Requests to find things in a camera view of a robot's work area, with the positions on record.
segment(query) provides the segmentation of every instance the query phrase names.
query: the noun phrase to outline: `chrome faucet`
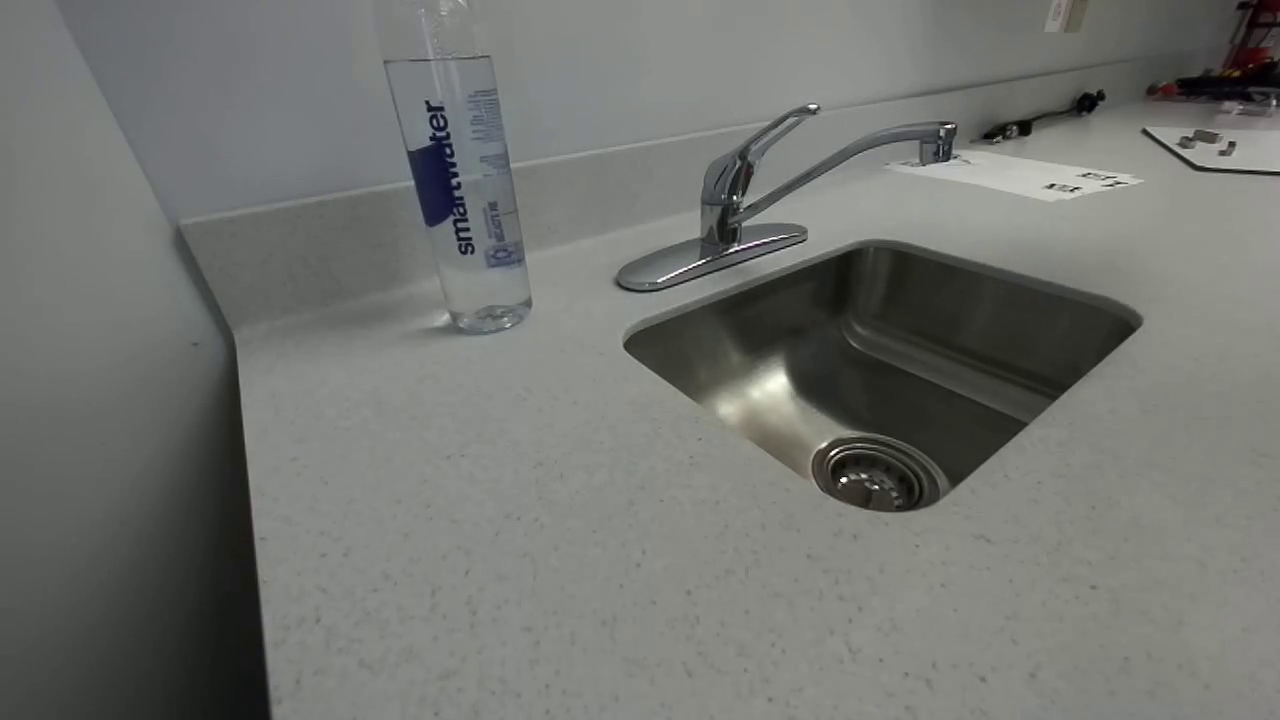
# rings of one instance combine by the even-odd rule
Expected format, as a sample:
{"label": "chrome faucet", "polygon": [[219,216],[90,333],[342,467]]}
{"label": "chrome faucet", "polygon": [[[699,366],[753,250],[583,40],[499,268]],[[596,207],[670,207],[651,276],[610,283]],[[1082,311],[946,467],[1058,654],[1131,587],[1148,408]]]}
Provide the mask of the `chrome faucet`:
{"label": "chrome faucet", "polygon": [[871,138],[862,138],[833,158],[816,162],[807,174],[784,180],[780,188],[764,194],[757,204],[748,204],[753,180],[760,162],[773,145],[780,145],[787,132],[797,132],[807,115],[816,115],[816,103],[799,103],[773,124],[764,124],[757,138],[748,138],[727,158],[717,158],[703,174],[699,194],[699,237],[660,250],[651,257],[642,257],[615,271],[615,283],[630,293],[666,293],[699,276],[712,276],[719,268],[793,250],[807,239],[805,226],[748,226],[753,216],[770,213],[784,197],[799,194],[805,183],[829,176],[833,169],[848,165],[852,158],[866,158],[885,145],[922,145],[922,165],[946,165],[955,154],[955,124],[932,119],[932,124],[901,124]]}

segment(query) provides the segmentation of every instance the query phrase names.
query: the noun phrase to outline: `white speckled countertop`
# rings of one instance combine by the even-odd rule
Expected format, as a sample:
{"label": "white speckled countertop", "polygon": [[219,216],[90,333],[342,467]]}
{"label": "white speckled countertop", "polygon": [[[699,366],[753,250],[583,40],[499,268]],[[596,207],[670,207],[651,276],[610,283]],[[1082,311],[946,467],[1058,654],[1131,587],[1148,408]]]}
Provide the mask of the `white speckled countertop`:
{"label": "white speckled countertop", "polygon": [[[277,720],[1261,720],[1280,711],[1280,180],[1120,110],[1029,145],[1144,176],[1034,204],[918,176],[780,204],[811,246],[666,293],[694,216],[534,257],[519,333],[432,289],[242,330]],[[929,512],[856,512],[625,354],[739,280],[911,239],[1144,330]]]}

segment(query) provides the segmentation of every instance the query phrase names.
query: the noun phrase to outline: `wall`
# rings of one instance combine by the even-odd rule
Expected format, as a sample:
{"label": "wall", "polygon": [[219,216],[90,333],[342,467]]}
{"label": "wall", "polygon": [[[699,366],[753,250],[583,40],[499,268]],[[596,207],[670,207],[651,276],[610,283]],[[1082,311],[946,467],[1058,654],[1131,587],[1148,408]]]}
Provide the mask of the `wall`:
{"label": "wall", "polygon": [[227,346],[51,0],[0,6],[0,337],[0,716],[255,716]]}
{"label": "wall", "polygon": [[[62,0],[176,216],[406,176],[369,0]],[[517,165],[1137,55],[1222,52],[1227,0],[490,0]]]}

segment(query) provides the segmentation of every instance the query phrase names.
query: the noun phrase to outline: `drain strainer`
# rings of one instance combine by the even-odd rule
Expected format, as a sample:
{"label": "drain strainer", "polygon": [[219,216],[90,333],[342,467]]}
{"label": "drain strainer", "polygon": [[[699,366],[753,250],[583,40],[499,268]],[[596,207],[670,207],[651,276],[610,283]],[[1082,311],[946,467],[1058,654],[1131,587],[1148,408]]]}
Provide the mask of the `drain strainer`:
{"label": "drain strainer", "polygon": [[937,504],[953,479],[937,462],[891,438],[836,438],[811,456],[811,479],[856,510],[911,512]]}

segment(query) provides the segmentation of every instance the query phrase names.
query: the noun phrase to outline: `sink basin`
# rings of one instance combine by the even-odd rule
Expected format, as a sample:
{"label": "sink basin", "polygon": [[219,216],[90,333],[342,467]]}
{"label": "sink basin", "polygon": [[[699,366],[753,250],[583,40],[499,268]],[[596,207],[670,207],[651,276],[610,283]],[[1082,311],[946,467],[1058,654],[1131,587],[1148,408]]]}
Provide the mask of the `sink basin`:
{"label": "sink basin", "polygon": [[1115,301],[871,239],[630,337],[797,477],[929,510],[1140,330]]}

